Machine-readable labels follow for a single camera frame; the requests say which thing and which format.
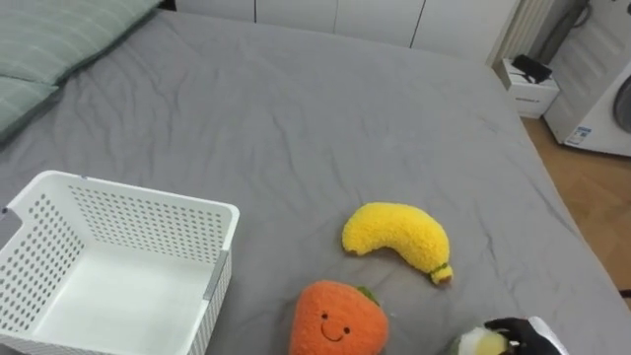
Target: yellow banana toy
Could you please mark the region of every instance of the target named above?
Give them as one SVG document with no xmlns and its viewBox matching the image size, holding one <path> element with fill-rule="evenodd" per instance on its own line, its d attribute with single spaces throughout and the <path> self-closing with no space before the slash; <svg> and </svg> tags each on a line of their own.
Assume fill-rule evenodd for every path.
<svg viewBox="0 0 631 355">
<path fill-rule="evenodd" d="M 346 251 L 359 255 L 392 248 L 409 264 L 428 274 L 436 285 L 448 285 L 454 277 L 447 233 L 434 218 L 414 206 L 365 204 L 346 222 L 342 245 Z"/>
</svg>

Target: green leaf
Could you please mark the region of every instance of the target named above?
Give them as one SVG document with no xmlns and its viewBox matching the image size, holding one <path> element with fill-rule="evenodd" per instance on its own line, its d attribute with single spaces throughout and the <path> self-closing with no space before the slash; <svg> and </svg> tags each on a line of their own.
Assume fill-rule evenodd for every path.
<svg viewBox="0 0 631 355">
<path fill-rule="evenodd" d="M 375 298 L 375 296 L 373 296 L 373 293 L 371 292 L 371 290 L 367 289 L 364 286 L 357 286 L 357 291 L 364 294 L 364 296 L 368 297 L 369 300 L 375 302 L 377 306 L 381 306 L 379 302 L 377 302 L 377 299 Z"/>
</svg>

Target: plush toy mouth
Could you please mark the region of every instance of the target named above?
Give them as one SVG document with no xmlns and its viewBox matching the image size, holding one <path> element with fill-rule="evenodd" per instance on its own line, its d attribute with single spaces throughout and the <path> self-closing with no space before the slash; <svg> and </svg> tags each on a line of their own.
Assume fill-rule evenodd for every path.
<svg viewBox="0 0 631 355">
<path fill-rule="evenodd" d="M 326 338 L 326 340 L 332 341 L 332 342 L 341 341 L 342 338 L 344 337 L 344 335 L 340 335 L 337 339 L 331 339 L 328 336 L 326 336 L 326 333 L 324 333 L 324 323 L 319 327 L 319 331 L 322 333 L 322 336 L 324 336 Z"/>
</svg>

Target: gray bedsheet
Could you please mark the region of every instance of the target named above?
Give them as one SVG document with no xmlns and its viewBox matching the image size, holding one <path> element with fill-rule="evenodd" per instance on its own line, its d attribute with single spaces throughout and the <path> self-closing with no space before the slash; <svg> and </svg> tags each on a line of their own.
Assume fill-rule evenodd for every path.
<svg viewBox="0 0 631 355">
<path fill-rule="evenodd" d="M 0 203 L 51 169 L 241 208 L 208 354 L 286 353 L 295 300 L 318 279 L 375 292 L 390 320 L 385 354 L 438 354 L 484 320 L 532 315 L 572 355 L 631 349 L 631 314 L 478 65 L 161 13 L 0 155 Z M 387 250 L 344 254 L 344 222 L 374 200 L 443 223 L 451 289 Z"/>
</svg>

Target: wooden floor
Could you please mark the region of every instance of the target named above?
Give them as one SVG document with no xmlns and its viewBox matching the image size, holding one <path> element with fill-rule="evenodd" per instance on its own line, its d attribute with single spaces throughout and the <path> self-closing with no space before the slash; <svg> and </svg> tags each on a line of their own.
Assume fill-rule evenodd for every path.
<svg viewBox="0 0 631 355">
<path fill-rule="evenodd" d="M 543 119 L 523 122 L 592 250 L 616 286 L 631 289 L 631 158 L 560 146 Z"/>
</svg>

